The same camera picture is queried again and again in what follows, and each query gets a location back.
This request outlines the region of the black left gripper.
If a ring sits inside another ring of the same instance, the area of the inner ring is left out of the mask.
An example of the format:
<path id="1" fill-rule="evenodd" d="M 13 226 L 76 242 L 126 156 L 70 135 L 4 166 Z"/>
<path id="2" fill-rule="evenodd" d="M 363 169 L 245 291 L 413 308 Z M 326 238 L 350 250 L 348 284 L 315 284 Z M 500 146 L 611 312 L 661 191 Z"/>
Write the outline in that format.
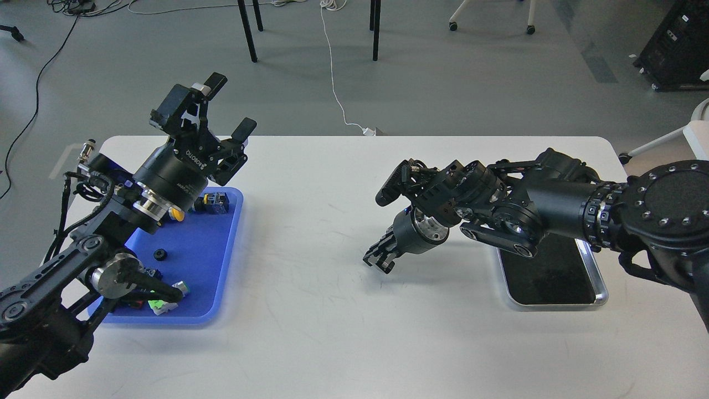
<path id="1" fill-rule="evenodd" d="M 161 104 L 150 111 L 150 126 L 167 135 L 134 173 L 145 192 L 185 210 L 208 181 L 224 186 L 244 166 L 245 143 L 258 122 L 245 117 L 230 138 L 219 139 L 209 128 L 208 107 L 228 78 L 212 73 L 205 83 L 189 88 L 175 84 Z"/>

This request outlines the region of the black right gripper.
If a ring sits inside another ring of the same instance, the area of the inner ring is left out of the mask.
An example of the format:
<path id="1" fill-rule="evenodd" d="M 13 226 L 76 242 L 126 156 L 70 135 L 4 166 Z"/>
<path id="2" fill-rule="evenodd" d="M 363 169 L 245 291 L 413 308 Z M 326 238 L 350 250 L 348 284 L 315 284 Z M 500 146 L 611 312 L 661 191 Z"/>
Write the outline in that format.
<path id="1" fill-rule="evenodd" d="M 435 218 L 419 209 L 405 209 L 395 216 L 393 229 L 387 229 L 380 240 L 365 252 L 363 261 L 388 274 L 395 266 L 395 260 L 405 253 L 428 252 L 445 243 L 449 235 L 450 228 Z"/>

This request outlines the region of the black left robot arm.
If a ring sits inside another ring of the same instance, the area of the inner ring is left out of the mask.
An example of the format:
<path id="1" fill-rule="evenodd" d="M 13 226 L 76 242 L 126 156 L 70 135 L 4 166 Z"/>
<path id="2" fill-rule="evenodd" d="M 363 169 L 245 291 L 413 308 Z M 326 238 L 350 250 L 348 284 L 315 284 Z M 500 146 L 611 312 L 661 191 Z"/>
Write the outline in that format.
<path id="1" fill-rule="evenodd" d="M 208 182 L 226 185 L 244 166 L 256 122 L 227 139 L 208 128 L 208 105 L 227 83 L 173 86 L 150 124 L 167 134 L 136 172 L 94 152 L 88 140 L 64 175 L 60 227 L 44 263 L 1 295 L 2 397 L 33 376 L 56 379 L 89 358 L 94 331 L 122 299 L 177 303 L 184 293 L 147 275 L 126 242 L 156 232 L 169 211 L 188 211 Z"/>

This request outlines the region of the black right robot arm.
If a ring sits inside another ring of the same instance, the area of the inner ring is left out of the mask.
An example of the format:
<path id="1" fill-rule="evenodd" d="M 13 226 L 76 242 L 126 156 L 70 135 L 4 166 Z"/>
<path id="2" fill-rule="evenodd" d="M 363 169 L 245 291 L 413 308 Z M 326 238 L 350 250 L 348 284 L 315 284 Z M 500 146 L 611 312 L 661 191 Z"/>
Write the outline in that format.
<path id="1" fill-rule="evenodd" d="M 400 162 L 376 194 L 410 205 L 363 256 L 389 273 L 405 253 L 444 243 L 450 228 L 506 252 L 533 258 L 547 235 L 577 238 L 593 252 L 619 253 L 629 275 L 689 293 L 707 324 L 707 161 L 654 167 L 626 182 L 603 181 L 580 159 L 551 147 L 533 161 L 489 166 Z"/>

